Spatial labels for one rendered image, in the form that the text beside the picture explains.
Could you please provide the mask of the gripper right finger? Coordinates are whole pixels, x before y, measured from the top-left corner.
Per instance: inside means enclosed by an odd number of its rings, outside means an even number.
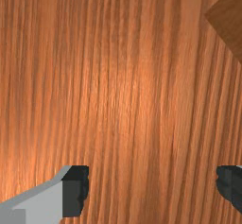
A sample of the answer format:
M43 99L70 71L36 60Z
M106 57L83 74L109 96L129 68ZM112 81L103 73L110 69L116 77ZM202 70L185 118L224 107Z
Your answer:
M242 215L242 165L221 165L216 168L216 188Z

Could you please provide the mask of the brown wooden door leaf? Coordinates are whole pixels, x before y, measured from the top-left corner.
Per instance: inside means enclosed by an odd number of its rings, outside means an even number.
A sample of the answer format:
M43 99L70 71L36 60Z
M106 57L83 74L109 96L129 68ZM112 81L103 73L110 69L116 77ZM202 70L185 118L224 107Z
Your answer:
M218 0L205 18L242 64L242 0Z

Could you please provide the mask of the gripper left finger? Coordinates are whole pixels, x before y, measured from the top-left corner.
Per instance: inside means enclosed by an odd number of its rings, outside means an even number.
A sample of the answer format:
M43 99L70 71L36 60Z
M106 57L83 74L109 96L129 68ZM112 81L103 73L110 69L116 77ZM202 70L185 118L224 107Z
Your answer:
M43 184L0 203L0 224L59 224L81 215L89 193L89 167L66 165Z

